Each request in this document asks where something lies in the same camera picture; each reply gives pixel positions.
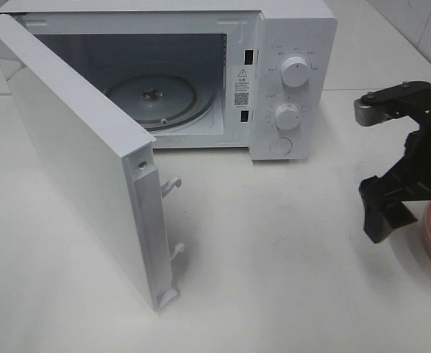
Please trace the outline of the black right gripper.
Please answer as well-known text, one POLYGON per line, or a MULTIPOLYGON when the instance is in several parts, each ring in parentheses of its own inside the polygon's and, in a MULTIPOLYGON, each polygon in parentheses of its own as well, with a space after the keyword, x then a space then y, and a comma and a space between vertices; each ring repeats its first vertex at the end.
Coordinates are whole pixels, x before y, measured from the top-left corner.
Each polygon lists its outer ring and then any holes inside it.
POLYGON ((407 136, 403 157, 384 176, 364 179, 358 190, 365 211, 363 230, 373 243, 417 222, 404 202, 431 201, 431 119, 407 136))

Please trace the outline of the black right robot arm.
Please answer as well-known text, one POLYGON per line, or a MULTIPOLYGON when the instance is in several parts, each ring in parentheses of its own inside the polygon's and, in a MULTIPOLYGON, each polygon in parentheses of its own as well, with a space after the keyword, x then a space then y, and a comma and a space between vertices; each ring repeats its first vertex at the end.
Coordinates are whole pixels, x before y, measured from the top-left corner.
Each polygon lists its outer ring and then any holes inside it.
POLYGON ((405 202, 431 201, 431 84, 403 82, 370 92, 355 100, 354 109, 361 126, 403 117, 418 124, 407 136, 403 157, 383 176, 371 176, 359 186, 364 232, 380 243, 395 229, 416 222, 405 202))

